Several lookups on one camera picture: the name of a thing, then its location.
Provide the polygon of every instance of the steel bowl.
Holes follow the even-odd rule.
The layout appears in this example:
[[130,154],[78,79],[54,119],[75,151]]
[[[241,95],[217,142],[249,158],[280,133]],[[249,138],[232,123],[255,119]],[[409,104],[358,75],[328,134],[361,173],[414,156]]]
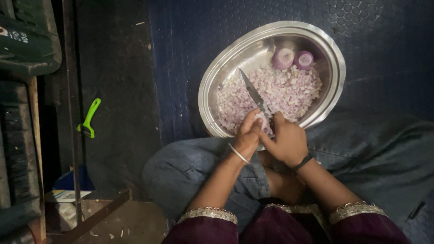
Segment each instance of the steel bowl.
[[199,111],[215,137],[233,137],[218,122],[217,92],[238,68],[245,73],[268,64],[276,48],[310,51],[322,80],[320,98],[312,102],[298,124],[307,129],[326,118],[336,105],[345,81],[345,60],[336,43],[324,31],[299,21],[279,21],[250,31],[221,52],[206,70],[199,88]]

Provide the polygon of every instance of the knife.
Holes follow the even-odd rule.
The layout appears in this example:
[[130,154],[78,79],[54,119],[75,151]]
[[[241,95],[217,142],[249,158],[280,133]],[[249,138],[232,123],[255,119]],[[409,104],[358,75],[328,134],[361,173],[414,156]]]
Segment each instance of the knife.
[[253,84],[250,82],[249,78],[246,76],[246,74],[240,69],[240,73],[241,76],[243,78],[244,83],[246,84],[246,88],[247,91],[249,92],[250,96],[252,97],[253,101],[256,103],[256,105],[258,106],[259,110],[261,110],[264,115],[265,118],[267,119],[271,130],[274,133],[274,121],[273,119],[269,117],[269,115],[271,115],[271,112],[269,111],[267,105],[264,104],[264,100],[262,99],[261,95],[259,95],[258,91],[256,90],[256,88],[253,86]]

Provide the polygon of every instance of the bangle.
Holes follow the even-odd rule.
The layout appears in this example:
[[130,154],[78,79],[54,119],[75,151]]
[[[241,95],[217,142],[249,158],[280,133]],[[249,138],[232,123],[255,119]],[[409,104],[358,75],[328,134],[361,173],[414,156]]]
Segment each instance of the bangle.
[[303,161],[301,161],[301,163],[299,165],[297,165],[296,167],[292,168],[292,170],[295,172],[297,170],[299,170],[301,167],[303,167],[307,162],[309,162],[311,159],[313,158],[312,154],[310,154],[310,152],[307,153],[307,156],[304,157]]
[[241,154],[239,152],[237,152],[235,150],[235,148],[233,148],[233,146],[229,143],[230,149],[240,158],[242,159],[244,162],[246,162],[247,164],[250,164],[249,161],[247,161],[243,156],[241,156]]

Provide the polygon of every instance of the denim jeans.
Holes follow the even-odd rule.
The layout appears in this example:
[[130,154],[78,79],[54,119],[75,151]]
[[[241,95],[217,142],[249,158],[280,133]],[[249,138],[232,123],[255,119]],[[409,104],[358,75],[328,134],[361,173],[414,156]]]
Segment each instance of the denim jeans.
[[[434,186],[434,124],[406,115],[332,112],[306,131],[317,161],[398,226]],[[169,220],[177,221],[225,157],[232,138],[199,138],[169,144],[144,166],[145,189]],[[257,153],[245,166],[225,205],[240,232],[270,197]]]

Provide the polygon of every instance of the green peeler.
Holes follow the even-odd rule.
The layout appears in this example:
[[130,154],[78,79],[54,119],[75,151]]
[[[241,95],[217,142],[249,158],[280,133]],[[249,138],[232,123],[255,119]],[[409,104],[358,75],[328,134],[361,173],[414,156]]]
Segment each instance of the green peeler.
[[101,99],[99,99],[99,98],[93,100],[93,103],[90,106],[89,111],[87,112],[86,119],[84,120],[84,122],[82,124],[79,124],[79,126],[77,127],[78,131],[81,131],[82,127],[88,129],[89,132],[83,130],[83,133],[85,133],[90,138],[95,137],[95,132],[93,131],[92,127],[90,127],[90,121],[91,121],[93,114],[95,113],[95,111],[98,108],[100,103],[101,103]]

